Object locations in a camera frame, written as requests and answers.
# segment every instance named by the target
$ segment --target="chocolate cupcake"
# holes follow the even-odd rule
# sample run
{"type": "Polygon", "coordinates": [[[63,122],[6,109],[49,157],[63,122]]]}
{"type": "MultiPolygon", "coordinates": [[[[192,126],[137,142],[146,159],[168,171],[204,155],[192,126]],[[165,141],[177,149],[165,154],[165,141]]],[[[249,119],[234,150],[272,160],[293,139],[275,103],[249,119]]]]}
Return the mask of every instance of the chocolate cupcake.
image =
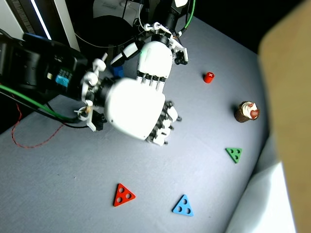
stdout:
{"type": "Polygon", "coordinates": [[[244,101],[239,105],[239,108],[234,113],[235,119],[240,122],[246,122],[248,120],[256,120],[259,117],[260,110],[256,104],[250,101],[244,101]]]}

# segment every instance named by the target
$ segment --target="blue object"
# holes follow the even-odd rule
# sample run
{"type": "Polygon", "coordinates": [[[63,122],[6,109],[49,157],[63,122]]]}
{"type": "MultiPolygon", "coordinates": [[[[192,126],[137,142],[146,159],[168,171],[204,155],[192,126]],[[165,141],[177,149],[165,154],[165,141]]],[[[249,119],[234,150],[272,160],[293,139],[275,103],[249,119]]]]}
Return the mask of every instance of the blue object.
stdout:
{"type": "Polygon", "coordinates": [[[120,77],[120,78],[124,77],[123,66],[112,67],[112,69],[113,69],[113,76],[114,77],[120,77]]]}
{"type": "Polygon", "coordinates": [[[193,211],[191,209],[187,195],[183,195],[181,197],[177,205],[174,207],[173,213],[186,216],[193,216],[193,211]]]}
{"type": "Polygon", "coordinates": [[[58,83],[58,84],[60,84],[62,86],[68,87],[68,83],[69,83],[69,79],[68,78],[65,78],[63,76],[57,75],[55,81],[56,81],[56,83],[58,83]]]}

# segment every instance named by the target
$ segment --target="red triangle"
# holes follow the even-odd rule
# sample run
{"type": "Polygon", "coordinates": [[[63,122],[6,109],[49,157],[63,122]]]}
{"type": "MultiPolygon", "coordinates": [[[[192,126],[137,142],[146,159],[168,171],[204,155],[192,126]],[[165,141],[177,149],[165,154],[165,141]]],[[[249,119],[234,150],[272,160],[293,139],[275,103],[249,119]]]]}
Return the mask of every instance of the red triangle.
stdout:
{"type": "Polygon", "coordinates": [[[115,201],[113,203],[113,206],[122,205],[130,200],[133,200],[136,196],[134,193],[132,193],[130,190],[128,190],[126,187],[124,187],[123,184],[118,184],[117,191],[116,191],[116,197],[115,201]]]}

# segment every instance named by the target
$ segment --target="triangle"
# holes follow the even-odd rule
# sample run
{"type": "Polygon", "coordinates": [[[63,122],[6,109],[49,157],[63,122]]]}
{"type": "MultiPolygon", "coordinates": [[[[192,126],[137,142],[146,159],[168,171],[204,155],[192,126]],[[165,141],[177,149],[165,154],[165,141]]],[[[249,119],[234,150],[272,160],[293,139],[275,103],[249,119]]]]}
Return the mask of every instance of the triangle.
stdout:
{"type": "Polygon", "coordinates": [[[225,150],[228,152],[232,160],[237,164],[240,160],[242,149],[241,148],[226,148],[225,150]]]}
{"type": "Polygon", "coordinates": [[[117,207],[130,200],[133,200],[136,196],[130,190],[128,190],[123,184],[118,184],[115,201],[113,206],[117,207]]]}
{"type": "Polygon", "coordinates": [[[187,195],[183,195],[181,197],[177,205],[173,208],[173,213],[186,216],[193,216],[193,211],[191,209],[187,195]]]}

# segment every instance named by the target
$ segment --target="gray tabletop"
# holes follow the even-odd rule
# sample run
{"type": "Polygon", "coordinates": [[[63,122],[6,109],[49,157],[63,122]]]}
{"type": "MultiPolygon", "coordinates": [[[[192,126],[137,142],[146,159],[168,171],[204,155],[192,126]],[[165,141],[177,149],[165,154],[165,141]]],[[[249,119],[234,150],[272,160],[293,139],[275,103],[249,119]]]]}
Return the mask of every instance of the gray tabletop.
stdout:
{"type": "MultiPolygon", "coordinates": [[[[10,130],[0,135],[1,233],[224,232],[268,133],[257,55],[196,18],[181,39],[190,62],[173,66],[164,94],[183,121],[174,124],[167,146],[109,124],[98,133],[63,127],[48,144],[28,150],[13,144],[10,130]],[[203,82],[208,71],[215,74],[211,84],[203,82]],[[255,101],[261,115],[238,123],[233,107],[245,100],[255,101]],[[238,164],[227,147],[243,149],[238,164]],[[136,198],[113,207],[118,183],[136,198]],[[193,217],[172,212],[183,194],[193,217]]],[[[135,77],[136,64],[137,57],[126,63],[126,76],[135,77]]],[[[51,105],[70,115],[81,103],[57,97],[51,105]]],[[[58,126],[33,113],[16,138],[33,145],[58,126]]]]}

